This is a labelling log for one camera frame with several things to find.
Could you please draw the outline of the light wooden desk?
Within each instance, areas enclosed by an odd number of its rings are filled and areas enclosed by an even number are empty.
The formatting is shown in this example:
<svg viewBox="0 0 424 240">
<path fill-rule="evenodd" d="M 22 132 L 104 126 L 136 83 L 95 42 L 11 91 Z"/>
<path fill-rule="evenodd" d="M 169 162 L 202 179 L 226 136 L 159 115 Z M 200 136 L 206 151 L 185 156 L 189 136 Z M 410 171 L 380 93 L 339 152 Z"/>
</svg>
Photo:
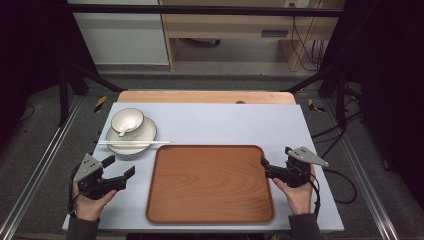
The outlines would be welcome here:
<svg viewBox="0 0 424 240">
<path fill-rule="evenodd" d="M 246 6 L 284 8 L 285 0 L 158 0 L 181 6 Z M 309 9 L 342 9 L 346 0 L 310 0 Z M 306 47 L 331 39 L 336 17 L 174 15 L 162 16 L 165 36 L 172 39 L 274 38 L 280 41 L 289 69 L 298 70 Z"/>
</svg>

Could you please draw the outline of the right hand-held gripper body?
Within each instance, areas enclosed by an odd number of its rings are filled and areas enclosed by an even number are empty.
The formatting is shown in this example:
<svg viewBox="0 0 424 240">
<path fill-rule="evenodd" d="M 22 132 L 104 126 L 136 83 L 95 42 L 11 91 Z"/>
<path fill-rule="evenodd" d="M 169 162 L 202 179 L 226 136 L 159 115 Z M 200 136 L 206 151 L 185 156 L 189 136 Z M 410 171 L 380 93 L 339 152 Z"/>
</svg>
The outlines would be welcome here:
<svg viewBox="0 0 424 240">
<path fill-rule="evenodd" d="M 328 167 L 329 163 L 306 147 L 285 148 L 288 156 L 286 167 L 273 167 L 273 177 L 286 183 L 291 188 L 306 184 L 311 177 L 311 165 Z"/>
</svg>

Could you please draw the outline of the wooden table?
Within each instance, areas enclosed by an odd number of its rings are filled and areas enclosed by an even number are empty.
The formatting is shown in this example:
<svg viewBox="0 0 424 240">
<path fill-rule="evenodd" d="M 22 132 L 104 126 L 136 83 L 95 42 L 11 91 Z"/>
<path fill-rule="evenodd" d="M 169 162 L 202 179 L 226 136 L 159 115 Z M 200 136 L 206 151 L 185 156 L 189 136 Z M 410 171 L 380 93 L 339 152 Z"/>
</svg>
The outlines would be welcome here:
<svg viewBox="0 0 424 240">
<path fill-rule="evenodd" d="M 127 90 L 119 94 L 117 102 L 296 104 L 288 92 L 205 90 Z"/>
</svg>

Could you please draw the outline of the person's left hand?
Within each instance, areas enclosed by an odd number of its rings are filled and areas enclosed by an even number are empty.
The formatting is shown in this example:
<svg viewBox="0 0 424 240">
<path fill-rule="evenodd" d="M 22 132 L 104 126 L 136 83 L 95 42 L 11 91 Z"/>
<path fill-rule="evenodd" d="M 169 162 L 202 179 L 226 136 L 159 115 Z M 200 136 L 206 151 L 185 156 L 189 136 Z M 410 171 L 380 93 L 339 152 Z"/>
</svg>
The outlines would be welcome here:
<svg viewBox="0 0 424 240">
<path fill-rule="evenodd" d="M 97 221 L 104 207 L 115 197 L 116 190 L 111 190 L 98 200 L 90 199 L 79 193 L 78 184 L 73 183 L 73 200 L 75 215 L 78 219 L 86 221 Z"/>
</svg>

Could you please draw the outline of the white wall socket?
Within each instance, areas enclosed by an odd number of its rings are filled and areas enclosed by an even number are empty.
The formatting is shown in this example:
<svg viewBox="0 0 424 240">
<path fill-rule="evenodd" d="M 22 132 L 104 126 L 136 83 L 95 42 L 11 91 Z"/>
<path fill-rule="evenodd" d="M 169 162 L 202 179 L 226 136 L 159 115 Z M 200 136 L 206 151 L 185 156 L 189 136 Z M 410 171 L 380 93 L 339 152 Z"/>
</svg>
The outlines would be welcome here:
<svg viewBox="0 0 424 240">
<path fill-rule="evenodd" d="M 310 0 L 285 0 L 284 7 L 286 8 L 308 8 Z"/>
</svg>

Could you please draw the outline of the white ceramic spoon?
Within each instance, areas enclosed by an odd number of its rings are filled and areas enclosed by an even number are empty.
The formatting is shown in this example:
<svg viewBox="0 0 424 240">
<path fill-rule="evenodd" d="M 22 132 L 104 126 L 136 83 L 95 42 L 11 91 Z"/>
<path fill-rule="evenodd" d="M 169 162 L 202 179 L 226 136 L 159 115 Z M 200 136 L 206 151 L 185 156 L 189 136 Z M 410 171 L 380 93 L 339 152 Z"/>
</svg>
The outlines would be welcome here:
<svg viewBox="0 0 424 240">
<path fill-rule="evenodd" d="M 122 119 L 119 122 L 119 137 L 123 137 L 128 131 L 136 129 L 140 125 L 140 121 L 135 118 Z"/>
</svg>

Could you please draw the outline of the yellow and black tape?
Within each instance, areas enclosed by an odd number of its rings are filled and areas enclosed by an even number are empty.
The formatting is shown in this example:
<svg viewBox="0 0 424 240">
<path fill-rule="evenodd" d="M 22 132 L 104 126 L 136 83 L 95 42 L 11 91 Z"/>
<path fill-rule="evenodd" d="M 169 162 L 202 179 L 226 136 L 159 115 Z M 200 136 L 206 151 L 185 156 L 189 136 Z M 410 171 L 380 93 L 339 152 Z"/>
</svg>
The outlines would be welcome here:
<svg viewBox="0 0 424 240">
<path fill-rule="evenodd" d="M 326 109 L 320 99 L 308 99 L 308 108 L 317 112 L 325 112 Z"/>
<path fill-rule="evenodd" d="M 94 113 L 98 113 L 98 112 L 100 112 L 100 110 L 102 109 L 102 106 L 103 106 L 103 104 L 105 103 L 105 101 L 106 101 L 106 98 L 107 98 L 107 96 L 101 96 L 99 99 L 98 99 L 98 101 L 97 101 L 97 103 L 96 103 L 96 106 L 95 106 L 95 109 L 94 109 Z"/>
</svg>

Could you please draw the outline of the black horizontal frame bar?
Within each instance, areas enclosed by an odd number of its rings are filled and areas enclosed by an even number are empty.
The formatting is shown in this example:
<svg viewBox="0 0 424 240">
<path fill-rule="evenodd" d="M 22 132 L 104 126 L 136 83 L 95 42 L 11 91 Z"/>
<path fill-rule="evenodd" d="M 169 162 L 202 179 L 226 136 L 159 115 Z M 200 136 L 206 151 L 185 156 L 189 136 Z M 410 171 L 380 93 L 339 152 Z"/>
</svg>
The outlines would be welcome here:
<svg viewBox="0 0 424 240">
<path fill-rule="evenodd" d="M 176 5 L 106 5 L 68 4 L 72 12 L 78 13 L 117 13 L 117 14 L 189 14 L 189 15 L 246 15 L 246 16 L 300 16 L 300 17 L 340 17 L 340 9 L 321 8 L 271 8 L 236 6 L 176 6 Z"/>
</svg>

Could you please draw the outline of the white chopstick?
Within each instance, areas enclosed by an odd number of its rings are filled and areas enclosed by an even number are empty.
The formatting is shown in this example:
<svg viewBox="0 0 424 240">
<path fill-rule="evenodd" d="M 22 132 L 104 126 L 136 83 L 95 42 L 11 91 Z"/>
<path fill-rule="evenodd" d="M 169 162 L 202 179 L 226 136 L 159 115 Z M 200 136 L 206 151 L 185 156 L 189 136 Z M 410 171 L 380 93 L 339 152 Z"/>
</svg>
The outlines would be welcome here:
<svg viewBox="0 0 424 240">
<path fill-rule="evenodd" d="M 98 143 L 98 145 L 107 145 L 107 146 L 113 146 L 113 147 L 145 147 L 149 145 L 157 145 L 157 144 L 163 144 L 163 143 Z"/>
<path fill-rule="evenodd" d="M 98 141 L 97 144 L 108 145 L 108 144 L 118 144 L 118 145 L 135 145 L 135 144 L 168 144 L 170 141 Z"/>
</svg>

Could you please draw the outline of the brown wooden tray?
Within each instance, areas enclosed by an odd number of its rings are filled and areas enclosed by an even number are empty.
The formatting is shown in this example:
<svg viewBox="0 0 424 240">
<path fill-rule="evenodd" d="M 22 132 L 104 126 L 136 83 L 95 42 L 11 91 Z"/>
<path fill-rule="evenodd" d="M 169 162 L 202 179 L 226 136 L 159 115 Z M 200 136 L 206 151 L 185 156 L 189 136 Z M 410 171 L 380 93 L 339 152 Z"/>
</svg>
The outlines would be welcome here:
<svg viewBox="0 0 424 240">
<path fill-rule="evenodd" d="M 263 150 L 167 145 L 156 152 L 146 207 L 154 224 L 262 224 L 274 218 Z"/>
</svg>

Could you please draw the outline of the black curtain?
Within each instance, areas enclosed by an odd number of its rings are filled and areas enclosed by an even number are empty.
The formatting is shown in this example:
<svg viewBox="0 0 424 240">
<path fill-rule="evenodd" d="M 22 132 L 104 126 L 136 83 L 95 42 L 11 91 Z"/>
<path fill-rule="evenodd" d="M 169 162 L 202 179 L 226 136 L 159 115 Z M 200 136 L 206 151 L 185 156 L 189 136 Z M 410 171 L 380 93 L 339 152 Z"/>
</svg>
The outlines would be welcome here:
<svg viewBox="0 0 424 240">
<path fill-rule="evenodd" d="M 424 209 L 424 0 L 346 0 L 324 57 L 362 87 L 381 153 Z"/>
<path fill-rule="evenodd" d="M 0 0 L 0 148 L 13 135 L 30 95 L 58 84 L 69 60 L 96 72 L 74 14 L 44 10 L 67 0 Z"/>
</svg>

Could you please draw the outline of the white plate with dark rim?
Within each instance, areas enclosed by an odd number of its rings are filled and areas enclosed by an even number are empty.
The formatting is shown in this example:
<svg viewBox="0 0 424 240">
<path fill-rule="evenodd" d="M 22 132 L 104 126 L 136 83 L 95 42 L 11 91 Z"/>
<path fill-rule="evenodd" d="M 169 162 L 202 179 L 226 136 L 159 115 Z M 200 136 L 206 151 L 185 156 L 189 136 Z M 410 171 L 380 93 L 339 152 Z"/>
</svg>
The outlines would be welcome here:
<svg viewBox="0 0 424 240">
<path fill-rule="evenodd" d="M 157 128 L 155 123 L 148 117 L 144 118 L 139 128 L 132 132 L 127 132 L 120 136 L 112 127 L 106 134 L 107 141 L 153 141 L 156 138 Z M 116 154 L 134 155 L 138 154 L 149 147 L 149 144 L 141 145 L 117 145 L 108 144 L 108 148 Z"/>
</svg>

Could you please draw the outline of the white bowl with dark rim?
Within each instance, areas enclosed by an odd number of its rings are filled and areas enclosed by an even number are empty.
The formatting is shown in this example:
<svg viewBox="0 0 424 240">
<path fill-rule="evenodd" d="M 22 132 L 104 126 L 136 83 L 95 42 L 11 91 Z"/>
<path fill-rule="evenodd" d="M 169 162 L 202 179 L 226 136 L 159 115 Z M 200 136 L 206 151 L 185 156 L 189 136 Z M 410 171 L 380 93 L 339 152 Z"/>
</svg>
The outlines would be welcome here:
<svg viewBox="0 0 424 240">
<path fill-rule="evenodd" d="M 118 133 L 118 135 L 119 135 L 119 122 L 122 119 L 126 119 L 126 118 L 138 119 L 140 121 L 140 125 L 136 128 L 136 129 L 138 129 L 144 121 L 144 114 L 136 108 L 126 108 L 126 109 L 118 111 L 112 117 L 112 120 L 111 120 L 111 127 L 114 131 L 116 131 Z"/>
</svg>

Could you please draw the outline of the aluminium rail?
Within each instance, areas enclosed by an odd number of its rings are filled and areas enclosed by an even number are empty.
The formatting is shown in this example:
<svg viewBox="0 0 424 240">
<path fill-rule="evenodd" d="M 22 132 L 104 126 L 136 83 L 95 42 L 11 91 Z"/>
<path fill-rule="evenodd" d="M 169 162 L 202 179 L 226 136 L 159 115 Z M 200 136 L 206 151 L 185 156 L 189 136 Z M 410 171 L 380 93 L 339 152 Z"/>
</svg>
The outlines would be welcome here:
<svg viewBox="0 0 424 240">
<path fill-rule="evenodd" d="M 51 163 L 53 162 L 54 157 L 61 147 L 62 142 L 80 109 L 82 101 L 83 98 L 81 96 L 75 96 L 73 98 L 70 109 L 68 110 L 68 117 L 62 121 L 61 125 L 55 131 L 54 136 L 38 161 L 35 170 L 27 181 L 18 200 L 15 202 L 4 223 L 0 226 L 0 240 L 12 240 L 13 235 L 15 234 Z"/>
<path fill-rule="evenodd" d="M 346 130 L 335 130 L 337 138 L 323 153 L 330 162 L 330 169 L 344 174 L 351 183 L 341 178 L 337 183 L 333 175 L 330 177 L 330 187 L 337 197 L 350 196 L 350 188 L 357 191 L 356 200 L 350 204 L 337 203 L 340 207 L 342 220 L 349 232 L 355 229 L 355 236 L 364 239 L 369 232 L 376 233 L 376 240 L 399 240 L 387 209 L 383 205 L 383 192 L 380 182 L 386 171 L 380 155 L 374 148 L 372 140 L 362 122 L 358 108 L 347 112 Z"/>
</svg>

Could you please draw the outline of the person's right hand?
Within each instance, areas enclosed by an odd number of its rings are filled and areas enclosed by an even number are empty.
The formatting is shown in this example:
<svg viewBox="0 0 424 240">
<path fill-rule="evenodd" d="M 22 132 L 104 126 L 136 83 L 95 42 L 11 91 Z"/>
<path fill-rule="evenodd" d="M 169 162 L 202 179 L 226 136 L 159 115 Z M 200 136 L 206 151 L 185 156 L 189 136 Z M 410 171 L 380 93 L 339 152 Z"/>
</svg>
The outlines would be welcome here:
<svg viewBox="0 0 424 240">
<path fill-rule="evenodd" d="M 310 182 L 297 188 L 287 186 L 278 178 L 273 178 L 272 182 L 285 194 L 289 208 L 294 215 L 311 212 L 313 186 Z"/>
</svg>

